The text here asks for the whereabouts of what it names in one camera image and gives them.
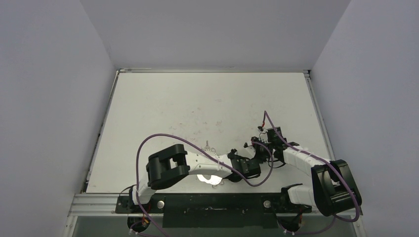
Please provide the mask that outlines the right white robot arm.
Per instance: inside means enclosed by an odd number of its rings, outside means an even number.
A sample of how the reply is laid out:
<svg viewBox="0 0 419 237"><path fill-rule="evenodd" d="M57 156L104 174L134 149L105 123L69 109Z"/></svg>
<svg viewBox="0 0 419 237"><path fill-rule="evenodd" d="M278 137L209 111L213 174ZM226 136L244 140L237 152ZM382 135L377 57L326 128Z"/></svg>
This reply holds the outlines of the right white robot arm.
<svg viewBox="0 0 419 237"><path fill-rule="evenodd" d="M279 127L266 129L258 127L259 136L251 138L251 145L245 148L259 162L269 164L281 162L290 165L311 178L312 184L294 184L282 189L279 205L291 212L299 204L316 207L324 216L360 207L362 198L344 160L318 160L295 142L287 142Z"/></svg>

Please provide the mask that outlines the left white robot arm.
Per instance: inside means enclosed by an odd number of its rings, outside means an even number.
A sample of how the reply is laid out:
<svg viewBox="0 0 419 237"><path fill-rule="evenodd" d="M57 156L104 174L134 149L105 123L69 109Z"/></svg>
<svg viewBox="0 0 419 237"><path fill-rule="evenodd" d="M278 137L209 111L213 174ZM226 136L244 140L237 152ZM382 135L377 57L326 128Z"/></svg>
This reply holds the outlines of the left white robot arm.
<svg viewBox="0 0 419 237"><path fill-rule="evenodd" d="M188 175L210 176L217 181L227 179L239 182L261 174L255 159L242 157L237 150L218 155L211 149L203 153L187 151L182 144L175 144L149 156L145 174L139 177L139 187L133 188L128 206L134 212L142 212L157 190L168 189Z"/></svg>

